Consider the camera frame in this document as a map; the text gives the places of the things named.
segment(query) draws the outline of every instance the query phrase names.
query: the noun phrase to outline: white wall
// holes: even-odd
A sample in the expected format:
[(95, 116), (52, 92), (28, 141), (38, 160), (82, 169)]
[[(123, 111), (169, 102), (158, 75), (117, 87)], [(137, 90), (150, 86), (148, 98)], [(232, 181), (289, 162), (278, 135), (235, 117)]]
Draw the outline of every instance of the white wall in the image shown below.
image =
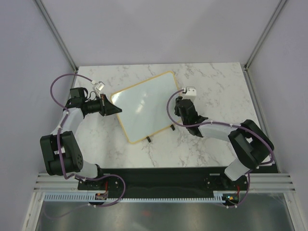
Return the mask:
[(77, 65), (245, 63), (279, 0), (42, 0)]
[(308, 1), (287, 3), (250, 74), (276, 147), (308, 218)]
[[(0, 30), (0, 224), (18, 231), (45, 168), (39, 139), (61, 116), (49, 86), (72, 70), (32, 0), (2, 2)], [(55, 86), (60, 101), (71, 82)]]

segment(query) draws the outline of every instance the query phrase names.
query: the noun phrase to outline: marble table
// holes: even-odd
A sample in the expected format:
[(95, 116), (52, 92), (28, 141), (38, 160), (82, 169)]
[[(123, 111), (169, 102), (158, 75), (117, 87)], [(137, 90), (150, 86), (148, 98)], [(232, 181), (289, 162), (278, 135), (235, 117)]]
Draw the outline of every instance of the marble table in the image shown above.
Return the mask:
[[(133, 84), (173, 71), (180, 88), (194, 86), (199, 114), (230, 123), (257, 116), (239, 63), (151, 64), (82, 66), (79, 74), (105, 83), (108, 97)], [(77, 78), (75, 87), (92, 89), (90, 82)], [(165, 129), (130, 144), (116, 115), (87, 115), (79, 125), (76, 140), (83, 157), (104, 168), (111, 167), (211, 167), (227, 166), (235, 158), (230, 143), (192, 136), (185, 128)]]

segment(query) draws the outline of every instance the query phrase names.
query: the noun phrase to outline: yellow border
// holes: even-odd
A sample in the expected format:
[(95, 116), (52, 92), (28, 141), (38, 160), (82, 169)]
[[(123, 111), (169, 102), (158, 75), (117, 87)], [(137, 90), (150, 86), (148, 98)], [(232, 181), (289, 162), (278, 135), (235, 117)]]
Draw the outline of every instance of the yellow border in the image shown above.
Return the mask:
[[(129, 89), (129, 88), (135, 87), (135, 86), (137, 86), (137, 85), (139, 85), (139, 84), (141, 84), (141, 83), (144, 83), (144, 82), (146, 82), (146, 81), (149, 81), (149, 80), (151, 80), (151, 79), (153, 79), (153, 78), (157, 78), (157, 77), (159, 77), (159, 76), (162, 76), (162, 75), (164, 75), (164, 74), (167, 74), (167, 73), (172, 73), (173, 78), (174, 78), (175, 85), (176, 85), (177, 89), (179, 90), (178, 83), (177, 83), (177, 81), (176, 81), (176, 79), (175, 79), (174, 72), (173, 72), (173, 71), (166, 71), (166, 72), (164, 72), (164, 73), (162, 73), (162, 74), (160, 74), (160, 75), (151, 77), (151, 78), (149, 78), (149, 79), (147, 79), (147, 80), (144, 80), (144, 81), (142, 81), (142, 82), (140, 82), (140, 83), (136, 83), (136, 84), (134, 84), (134, 85), (132, 85), (132, 86), (130, 86), (130, 87), (128, 87), (128, 88), (124, 88), (124, 89), (122, 89), (122, 90), (118, 90), (117, 92), (111, 94), (111, 95), (110, 95), (110, 101), (111, 101), (111, 103), (113, 103), (113, 102), (112, 102), (112, 96), (113, 96), (113, 95), (115, 95), (115, 94), (117, 94), (117, 93), (119, 93), (119, 92), (121, 92), (121, 91), (127, 90), (127, 89)], [(119, 122), (120, 122), (120, 125), (121, 125), (121, 127), (122, 127), (122, 129), (123, 129), (123, 131), (124, 131), (124, 133), (125, 133), (125, 136), (126, 136), (127, 140), (128, 140), (129, 143), (131, 143), (131, 144), (138, 143), (138, 142), (140, 142), (140, 141), (146, 139), (148, 136), (155, 135), (155, 134), (159, 133), (160, 131), (165, 130), (165, 129), (167, 129), (167, 128), (170, 127), (170, 126), (168, 126), (168, 127), (162, 128), (162, 129), (160, 129), (160, 130), (158, 130), (158, 131), (152, 133), (151, 135), (148, 135), (148, 136), (146, 136), (146, 137), (143, 137), (143, 138), (140, 139), (140, 140), (137, 140), (137, 141), (135, 141), (135, 142), (131, 142), (131, 141), (129, 140), (128, 136), (127, 136), (127, 133), (126, 133), (126, 131), (125, 131), (125, 129), (124, 129), (124, 126), (123, 126), (123, 124), (122, 124), (122, 122), (121, 122), (121, 120), (120, 120), (119, 115), (116, 114), (116, 116), (117, 116), (117, 118), (118, 118), (118, 120), (119, 120)]]

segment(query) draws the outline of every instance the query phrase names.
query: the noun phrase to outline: white board with yellow edge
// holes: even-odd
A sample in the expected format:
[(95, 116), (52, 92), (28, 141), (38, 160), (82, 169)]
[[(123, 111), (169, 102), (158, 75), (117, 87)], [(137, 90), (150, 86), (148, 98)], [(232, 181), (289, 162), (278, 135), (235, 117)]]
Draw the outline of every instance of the white board with yellow edge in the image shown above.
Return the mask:
[[(178, 91), (172, 71), (149, 78), (111, 95), (111, 102), (123, 111), (118, 119), (130, 143), (136, 143), (172, 125), (167, 115), (167, 101)], [(175, 98), (169, 110), (174, 120)]]

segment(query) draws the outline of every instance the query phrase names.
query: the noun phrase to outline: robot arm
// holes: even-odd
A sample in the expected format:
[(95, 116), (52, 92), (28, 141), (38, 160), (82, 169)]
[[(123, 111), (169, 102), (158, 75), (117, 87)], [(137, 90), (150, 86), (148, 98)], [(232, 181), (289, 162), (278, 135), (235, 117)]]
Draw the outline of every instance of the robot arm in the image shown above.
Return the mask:
[[(225, 125), (212, 124), (214, 122), (213, 120), (198, 115), (193, 104), (196, 93), (194, 87), (184, 89), (183, 97), (179, 96), (176, 98), (175, 114), (181, 117), (183, 125), (209, 123), (189, 127), (187, 130), (194, 136), (212, 137), (232, 144), (237, 158), (225, 169), (225, 175), (232, 181), (237, 180), (250, 170), (258, 168), (270, 154), (266, 146), (259, 139), (244, 130), (232, 126), (227, 127)], [(237, 125), (253, 131), (274, 150), (272, 142), (254, 121), (248, 119)]]
[[(93, 87), (96, 98), (88, 101), (85, 96), (85, 88), (73, 88), (70, 90), (71, 98), (66, 103), (69, 116), (65, 121), (61, 134), (60, 143), (61, 151), (63, 153), (64, 167), (67, 173), (75, 173), (81, 177), (96, 178), (100, 177), (98, 165), (90, 164), (83, 160), (78, 143), (75, 139), (75, 133), (79, 124), (82, 122), (87, 114), (99, 112), (102, 116), (109, 116), (115, 113), (122, 112), (122, 109), (111, 104), (106, 95), (99, 94), (102, 87), (99, 82), (96, 87)], [(61, 125), (67, 111), (63, 111), (63, 116), (58, 127), (47, 136), (40, 139), (40, 145), (44, 157), (45, 167), (49, 175), (62, 176), (62, 168), (57, 146), (57, 132)]]

